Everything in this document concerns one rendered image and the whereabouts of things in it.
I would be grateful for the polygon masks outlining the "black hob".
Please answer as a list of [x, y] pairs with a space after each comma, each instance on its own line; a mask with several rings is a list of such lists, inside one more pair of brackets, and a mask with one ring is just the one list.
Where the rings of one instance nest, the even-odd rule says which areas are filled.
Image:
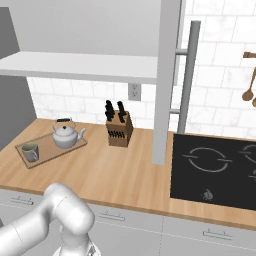
[[175, 134], [170, 197], [256, 210], [256, 142]]

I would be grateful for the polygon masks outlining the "grey wall socket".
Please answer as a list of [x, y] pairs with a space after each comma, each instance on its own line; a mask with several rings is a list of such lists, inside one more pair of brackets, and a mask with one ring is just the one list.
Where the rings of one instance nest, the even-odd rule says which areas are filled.
[[128, 84], [128, 99], [131, 101], [141, 100], [141, 85], [136, 83]]

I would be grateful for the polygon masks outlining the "wooden tray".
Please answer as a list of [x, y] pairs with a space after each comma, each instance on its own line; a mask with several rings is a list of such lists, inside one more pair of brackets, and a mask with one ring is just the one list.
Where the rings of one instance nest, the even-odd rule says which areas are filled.
[[18, 144], [15, 146], [16, 150], [18, 151], [20, 157], [22, 158], [24, 164], [27, 168], [31, 169], [38, 165], [41, 165], [47, 161], [53, 160], [58, 158], [64, 154], [67, 154], [73, 150], [76, 150], [80, 147], [86, 146], [87, 141], [82, 138], [79, 142], [77, 142], [73, 147], [67, 149], [61, 149], [57, 147], [53, 141], [52, 134], [46, 134], [41, 137], [32, 139], [32, 142], [36, 143], [39, 148], [39, 159], [35, 162], [29, 162], [24, 153], [22, 152], [22, 146], [27, 144], [27, 142]]

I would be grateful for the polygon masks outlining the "hanging wooden spoon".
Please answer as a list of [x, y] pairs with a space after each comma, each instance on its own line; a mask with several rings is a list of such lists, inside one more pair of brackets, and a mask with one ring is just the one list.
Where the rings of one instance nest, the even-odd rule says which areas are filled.
[[253, 85], [255, 77], [256, 77], [256, 67], [254, 68], [254, 71], [253, 71], [253, 74], [252, 74], [249, 89], [247, 91], [245, 91], [242, 95], [242, 99], [244, 101], [250, 101], [253, 98], [252, 85]]

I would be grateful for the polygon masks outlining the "grey base cupboard door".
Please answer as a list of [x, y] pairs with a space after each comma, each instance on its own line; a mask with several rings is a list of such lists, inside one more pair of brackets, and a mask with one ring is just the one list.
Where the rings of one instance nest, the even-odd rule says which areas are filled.
[[159, 232], [96, 222], [89, 235], [102, 256], [159, 256]]
[[160, 256], [256, 256], [256, 250], [163, 234]]

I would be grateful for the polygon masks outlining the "white cabinet door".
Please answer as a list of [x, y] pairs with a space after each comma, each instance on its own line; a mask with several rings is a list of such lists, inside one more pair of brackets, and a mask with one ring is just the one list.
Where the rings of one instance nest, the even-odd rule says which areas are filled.
[[186, 0], [161, 0], [152, 163], [163, 165]]

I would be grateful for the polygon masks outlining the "wooden knife block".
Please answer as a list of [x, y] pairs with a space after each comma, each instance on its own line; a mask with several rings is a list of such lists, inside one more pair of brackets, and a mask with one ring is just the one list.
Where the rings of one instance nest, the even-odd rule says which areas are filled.
[[129, 112], [126, 112], [124, 123], [121, 123], [118, 113], [116, 110], [114, 118], [106, 122], [108, 143], [110, 146], [127, 147], [133, 132], [132, 121]]

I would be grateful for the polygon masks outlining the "grey-green mug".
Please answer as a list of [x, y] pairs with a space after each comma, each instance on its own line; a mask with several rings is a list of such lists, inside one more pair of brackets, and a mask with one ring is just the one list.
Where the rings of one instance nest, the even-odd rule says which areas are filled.
[[38, 144], [34, 142], [26, 143], [22, 146], [22, 152], [28, 162], [35, 162], [39, 159]]

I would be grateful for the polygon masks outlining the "grey drawer front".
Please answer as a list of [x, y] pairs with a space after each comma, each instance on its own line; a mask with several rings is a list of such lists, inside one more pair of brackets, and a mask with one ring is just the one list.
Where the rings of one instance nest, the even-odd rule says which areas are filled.
[[[18, 196], [21, 196], [23, 199], [27, 199], [27, 200], [31, 198], [32, 201], [34, 202], [34, 205], [30, 206], [30, 205], [23, 205], [23, 204], [11, 202], [10, 200], [11, 197], [18, 197]], [[0, 189], [0, 205], [1, 206], [13, 207], [13, 208], [24, 209], [24, 210], [32, 210], [39, 205], [42, 199], [43, 199], [42, 195]]]
[[[203, 236], [202, 232], [209, 228], [213, 232], [220, 233], [225, 231], [228, 235], [233, 236], [233, 240], [229, 241]], [[165, 217], [163, 222], [163, 233], [256, 250], [256, 231], [251, 230], [173, 217]]]
[[[160, 215], [148, 214], [148, 213], [120, 209], [120, 208], [113, 208], [108, 206], [101, 206], [96, 204], [88, 204], [88, 206], [94, 212], [96, 220], [98, 222], [116, 224], [119, 226], [136, 228], [136, 229], [153, 231], [153, 232], [160, 232], [162, 230], [163, 217]], [[122, 221], [100, 218], [99, 213], [104, 211], [120, 212], [126, 218], [126, 220], [122, 222]]]

